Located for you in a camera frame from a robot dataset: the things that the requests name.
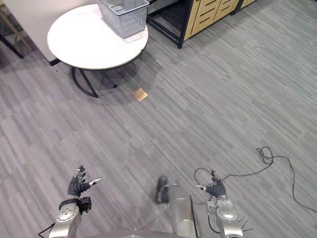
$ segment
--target cabinet drawer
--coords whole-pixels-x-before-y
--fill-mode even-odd
[[[194,0],[194,2],[193,2],[193,6],[192,6],[192,9],[190,12],[188,25],[187,25],[187,29],[186,29],[186,34],[185,34],[185,38],[184,38],[185,40],[193,35],[194,23],[195,23],[196,16],[198,13],[198,7],[200,6],[200,1],[201,0]]]
[[[209,12],[210,10],[213,10],[214,8],[218,8],[220,3],[220,0],[201,0],[200,6],[198,9],[198,16],[203,15],[206,12]]]
[[[200,32],[213,23],[220,1],[221,0],[201,0],[193,28],[193,34]]]
[[[216,16],[214,17],[214,21],[218,21],[219,19],[232,12],[233,7],[236,5],[236,1],[237,0],[221,0]]]

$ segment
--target gray wood-grain floor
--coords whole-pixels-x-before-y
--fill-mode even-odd
[[[167,206],[150,193],[161,174],[196,202],[197,167],[223,175],[264,167],[256,148],[290,157],[296,196],[316,208],[316,2],[260,0],[178,50],[150,28],[133,64],[94,74],[99,99],[81,93],[69,67],[34,51],[19,60],[0,49],[0,237],[34,238],[54,221],[73,171],[104,181],[86,194],[93,209],[79,238],[112,229],[171,232]],[[111,89],[118,83],[117,89]],[[137,102],[139,87],[149,96]],[[291,195],[286,160],[225,185],[247,238],[317,237],[316,213]],[[196,207],[203,238],[204,205]]]

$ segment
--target black cord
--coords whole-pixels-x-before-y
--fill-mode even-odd
[[[197,226],[196,226],[195,214],[194,214],[194,204],[193,204],[193,199],[192,199],[192,196],[189,196],[189,198],[190,198],[190,208],[191,208],[192,215],[193,215],[193,222],[194,222],[194,228],[195,228],[196,238],[199,238],[199,237],[198,237]]]
[[[254,228],[243,230],[243,232],[248,232],[248,231],[252,231],[252,230],[254,230]]]
[[[217,234],[220,234],[220,232],[218,232],[218,231],[216,231],[214,228],[212,228],[212,226],[211,226],[211,224],[210,224],[210,216],[209,216],[209,214],[208,214],[208,224],[209,224],[210,229],[211,229],[213,232],[215,232],[215,233],[217,233]]]
[[[243,226],[241,227],[241,229],[244,228],[244,226],[246,225],[246,223],[248,222],[249,218],[246,220],[246,222],[243,224]]]
[[[55,225],[55,223],[51,224],[49,227],[47,227],[44,231],[41,231],[40,233],[38,233],[38,236],[41,238],[45,238],[44,236],[42,236],[41,234],[46,232],[48,229],[52,229],[53,226]]]
[[[240,221],[242,221],[245,217],[246,217],[246,214],[244,214],[243,218],[241,218],[241,219],[238,221],[238,223],[239,223]]]
[[[264,149],[267,149],[270,153],[270,156],[266,156],[264,155]],[[297,202],[299,205],[301,205],[302,207],[305,207],[313,212],[317,212],[316,209],[313,209],[309,206],[304,205],[303,203],[301,203],[300,201],[297,200],[297,198],[295,197],[294,194],[294,190],[295,190],[295,171],[294,168],[292,166],[292,163],[290,161],[290,159],[286,156],[281,156],[281,155],[273,155],[272,150],[268,147],[268,146],[264,146],[262,148],[257,148],[257,151],[259,152],[259,154],[262,157],[263,163],[267,164],[268,166],[266,166],[264,169],[259,170],[257,172],[251,173],[251,174],[246,174],[246,175],[235,175],[235,174],[228,174],[226,177],[224,177],[222,179],[222,181],[224,181],[225,179],[229,178],[229,177],[246,177],[246,176],[252,176],[252,175],[256,175],[259,174],[261,172],[263,172],[264,170],[268,169],[273,163],[274,163],[274,159],[276,158],[284,158],[288,161],[289,167],[291,168],[292,172],[293,172],[293,187],[292,187],[292,195],[293,195],[293,199],[295,200],[295,202]]]
[[[210,176],[211,176],[212,174],[211,174],[210,171],[208,171],[208,170],[205,169],[205,168],[198,168],[198,169],[196,169],[195,172],[194,172],[194,180],[195,180],[196,184],[201,184],[201,185],[207,186],[207,184],[202,184],[202,183],[198,182],[196,174],[197,174],[197,172],[198,172],[199,170],[206,171],[208,174],[210,174]],[[205,203],[206,203],[206,202],[197,202],[197,203],[195,203],[195,205],[203,205],[203,204],[205,204]]]
[[[206,171],[206,172],[207,172],[208,174],[210,174],[210,175],[211,175],[211,171],[209,171],[209,170],[207,170],[207,169],[205,169],[205,168],[198,168],[198,169],[196,169],[195,172],[194,172],[195,182],[196,182],[197,184],[201,184],[201,185],[207,186],[207,184],[203,184],[203,183],[201,183],[201,182],[198,182],[196,174],[197,174],[197,172],[198,172],[199,170]]]

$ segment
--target white tabletop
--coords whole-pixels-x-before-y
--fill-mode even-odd
[[[137,57],[148,41],[148,29],[122,39],[103,21],[97,4],[73,9],[58,18],[48,33],[51,52],[82,69],[107,69]]]

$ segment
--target robotic arm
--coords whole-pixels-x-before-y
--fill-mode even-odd
[[[212,173],[214,183],[207,187],[198,184],[199,189],[216,197],[217,225],[222,238],[242,238],[242,229],[238,223],[238,216],[233,203],[227,199],[226,189],[215,172]],[[208,215],[212,207],[208,205]]]
[[[80,166],[68,186],[68,197],[59,205],[59,212],[56,216],[56,222],[51,229],[49,238],[75,238],[76,231],[81,222],[83,212],[88,213],[92,203],[90,197],[80,198],[82,192],[89,189],[91,186],[102,181],[102,178],[97,178],[91,182],[86,182],[84,176],[85,168]]]

